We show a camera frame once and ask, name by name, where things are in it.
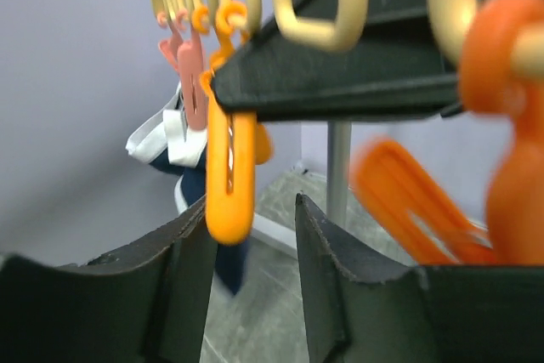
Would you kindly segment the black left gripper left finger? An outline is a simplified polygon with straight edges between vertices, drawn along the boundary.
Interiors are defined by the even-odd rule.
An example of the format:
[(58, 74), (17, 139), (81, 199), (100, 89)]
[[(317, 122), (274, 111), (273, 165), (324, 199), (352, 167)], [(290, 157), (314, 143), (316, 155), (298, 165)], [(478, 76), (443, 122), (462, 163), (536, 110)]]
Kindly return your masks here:
[(204, 205), (82, 266), (1, 257), (4, 362), (197, 362), (216, 243)]

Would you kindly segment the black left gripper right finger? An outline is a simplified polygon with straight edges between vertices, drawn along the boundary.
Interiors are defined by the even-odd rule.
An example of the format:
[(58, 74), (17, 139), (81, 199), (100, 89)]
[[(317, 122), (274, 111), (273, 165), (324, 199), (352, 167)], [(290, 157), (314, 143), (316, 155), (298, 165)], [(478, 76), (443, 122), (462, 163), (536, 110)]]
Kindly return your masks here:
[(542, 361), (542, 268), (407, 267), (301, 194), (295, 221), (311, 361)]

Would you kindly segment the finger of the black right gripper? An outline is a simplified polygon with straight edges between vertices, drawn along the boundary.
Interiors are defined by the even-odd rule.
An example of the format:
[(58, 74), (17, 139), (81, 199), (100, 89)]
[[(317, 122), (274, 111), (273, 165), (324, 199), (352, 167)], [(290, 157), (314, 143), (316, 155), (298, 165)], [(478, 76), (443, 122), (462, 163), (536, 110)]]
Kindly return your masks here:
[(396, 121), (462, 112), (453, 66), (437, 49), (426, 0), (370, 0), (361, 39), (328, 53), (285, 39), (274, 20), (212, 80), (226, 111), (264, 122)]

